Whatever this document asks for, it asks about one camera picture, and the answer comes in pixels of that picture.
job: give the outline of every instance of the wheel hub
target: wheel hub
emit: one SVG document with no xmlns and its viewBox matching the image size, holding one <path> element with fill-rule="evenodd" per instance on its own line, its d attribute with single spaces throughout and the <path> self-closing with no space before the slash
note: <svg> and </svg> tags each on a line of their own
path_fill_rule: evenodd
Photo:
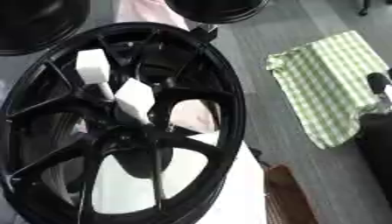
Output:
<svg viewBox="0 0 392 224">
<path fill-rule="evenodd" d="M 116 95 L 134 79 L 152 89 L 155 102 L 136 101 L 143 108 L 138 109 L 120 96 L 122 106 L 117 106 L 97 94 L 95 84 L 86 86 L 76 58 L 91 49 L 102 49 L 108 58 L 108 86 Z M 203 143 L 192 136 L 196 129 L 173 123 L 173 111 L 189 101 L 214 114 L 215 143 Z M 59 44 L 24 74 L 1 112 L 4 194 L 32 224 L 193 223 L 219 194 L 245 125 L 242 89 L 223 56 L 187 31 L 149 23 L 112 24 Z M 198 120 L 187 115 L 182 121 L 193 118 Z M 128 213 L 95 211 L 93 190 L 107 157 L 128 176 L 150 180 L 152 206 Z M 193 157 L 204 158 L 204 168 L 193 178 L 182 176 Z M 168 196 L 165 187 L 183 179 L 189 182 Z M 70 183 L 78 181 L 70 193 Z M 132 201 L 130 193 L 121 198 Z"/>
</svg>

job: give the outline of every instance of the towel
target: towel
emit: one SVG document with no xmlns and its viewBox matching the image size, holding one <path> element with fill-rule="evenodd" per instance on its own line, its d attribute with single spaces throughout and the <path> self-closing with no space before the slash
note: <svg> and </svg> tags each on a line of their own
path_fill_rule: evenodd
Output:
<svg viewBox="0 0 392 224">
<path fill-rule="evenodd" d="M 367 75 L 386 63 L 356 31 L 270 55 L 270 70 L 307 136 L 320 148 L 343 144 L 359 130 L 359 117 L 377 112 Z"/>
</svg>

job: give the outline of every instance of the black object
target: black object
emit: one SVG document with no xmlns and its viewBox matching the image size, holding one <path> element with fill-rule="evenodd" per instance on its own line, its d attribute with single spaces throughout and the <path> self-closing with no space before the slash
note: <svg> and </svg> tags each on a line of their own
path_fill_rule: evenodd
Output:
<svg viewBox="0 0 392 224">
<path fill-rule="evenodd" d="M 33 53 L 72 34 L 86 19 L 89 0 L 0 1 L 0 55 Z"/>
<path fill-rule="evenodd" d="M 392 4 L 392 0 L 387 0 L 386 2 L 387 4 Z M 361 17 L 365 17 L 368 14 L 370 6 L 371 6 L 371 0 L 363 0 L 362 9 L 360 10 L 360 12 L 358 12 L 358 14 Z"/>
<path fill-rule="evenodd" d="M 228 24 L 253 17 L 269 0 L 165 0 L 179 15 L 206 24 Z"/>
<path fill-rule="evenodd" d="M 367 84 L 372 89 L 375 95 L 380 95 L 384 92 L 390 81 L 381 73 L 371 73 L 367 76 Z"/>
<path fill-rule="evenodd" d="M 392 114 L 361 117 L 355 141 L 392 207 Z"/>
<path fill-rule="evenodd" d="M 201 217 L 219 194 L 242 143 L 245 103 L 228 61 L 201 41 L 206 35 L 193 35 L 164 24 L 112 24 L 59 43 L 29 68 L 0 114 L 0 182 L 5 198 L 20 214 L 32 224 L 180 224 Z M 106 53 L 114 91 L 130 77 L 153 88 L 156 104 L 149 113 L 153 125 L 119 117 L 115 103 L 83 85 L 74 70 L 75 57 L 92 48 Z M 219 105 L 216 146 L 192 140 L 169 124 L 174 105 L 193 99 Z M 81 123 L 86 132 L 75 136 L 74 127 Z M 161 149 L 174 147 L 202 153 L 208 162 L 188 187 L 166 199 Z M 156 205 L 134 213 L 97 213 L 91 199 L 101 161 L 134 149 L 149 151 Z M 77 178 L 62 180 L 56 169 L 60 163 L 80 166 L 72 175 Z M 126 169 L 132 172 L 135 167 Z M 80 197 L 67 201 L 63 183 L 80 183 L 67 181 L 80 178 L 82 183 L 71 187 L 73 192 L 79 190 Z"/>
</svg>

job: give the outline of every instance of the chair leg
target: chair leg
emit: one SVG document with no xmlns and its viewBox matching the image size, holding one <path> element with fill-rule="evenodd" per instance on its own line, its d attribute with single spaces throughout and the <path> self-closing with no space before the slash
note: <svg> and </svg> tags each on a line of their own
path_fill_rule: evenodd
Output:
<svg viewBox="0 0 392 224">
<path fill-rule="evenodd" d="M 368 10 L 370 8 L 370 1 L 371 0 L 363 0 L 363 8 L 360 10 L 359 15 L 361 17 L 365 17 L 368 14 Z"/>
</svg>

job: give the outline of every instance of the black spoke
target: black spoke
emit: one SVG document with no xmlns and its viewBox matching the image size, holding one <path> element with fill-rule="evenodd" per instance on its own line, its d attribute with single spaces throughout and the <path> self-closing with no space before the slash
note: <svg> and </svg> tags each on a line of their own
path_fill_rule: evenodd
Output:
<svg viewBox="0 0 392 224">
<path fill-rule="evenodd" d="M 52 70 L 55 74 L 57 74 L 62 81 L 66 84 L 66 87 L 69 88 L 69 91 L 72 92 L 72 85 L 69 82 L 68 78 L 66 75 L 61 71 L 61 69 L 56 66 L 51 60 L 48 60 L 45 65 Z"/>
<path fill-rule="evenodd" d="M 83 187 L 80 192 L 78 224 L 94 223 L 93 190 L 100 169 L 100 157 L 93 150 L 88 150 L 84 158 Z"/>
<path fill-rule="evenodd" d="M 188 87 L 171 87 L 164 89 L 157 95 L 157 102 L 168 101 L 172 103 L 185 100 L 204 100 L 217 102 L 218 104 L 228 104 L 232 99 L 232 94 L 228 92 L 217 92 L 213 90 L 203 90 Z"/>
<path fill-rule="evenodd" d="M 30 118 L 40 114 L 48 114 L 55 112 L 59 108 L 63 108 L 63 106 L 69 102 L 70 100 L 68 97 L 60 97 L 49 101 L 43 101 L 30 107 L 20 109 L 18 112 L 9 115 L 9 118 L 14 120 L 19 118 Z"/>
<path fill-rule="evenodd" d="M 80 157 L 82 151 L 88 147 L 90 147 L 90 144 L 86 139 L 82 138 L 67 147 L 53 151 L 37 162 L 16 171 L 11 176 L 11 181 L 15 186 L 29 183 L 38 178 L 39 175 L 48 168 L 54 167 L 55 165 L 70 159 Z"/>
<path fill-rule="evenodd" d="M 148 138 L 156 142 L 159 148 L 180 148 L 190 151 L 197 151 L 204 154 L 208 158 L 218 157 L 223 150 L 208 143 L 182 136 L 178 133 L 171 133 L 157 129 L 153 126 L 145 126 Z"/>
<path fill-rule="evenodd" d="M 32 121 L 33 117 L 47 116 L 56 113 L 72 113 L 83 117 L 90 124 L 112 125 L 114 120 L 110 118 L 104 108 L 95 106 L 89 101 L 74 99 L 72 97 L 62 97 L 50 101 L 23 108 L 8 118 L 12 121 Z"/>
<path fill-rule="evenodd" d="M 162 186 L 162 156 L 161 151 L 154 147 L 152 155 L 152 184 L 154 188 L 154 197 L 156 207 L 162 210 L 163 200 L 165 199 L 164 188 Z"/>
<path fill-rule="evenodd" d="M 105 55 L 110 62 L 115 63 L 119 67 L 126 66 L 129 63 L 128 60 L 121 57 L 118 52 L 114 51 L 113 47 L 108 44 L 104 37 L 98 36 L 97 39 L 102 50 L 105 52 Z"/>
</svg>

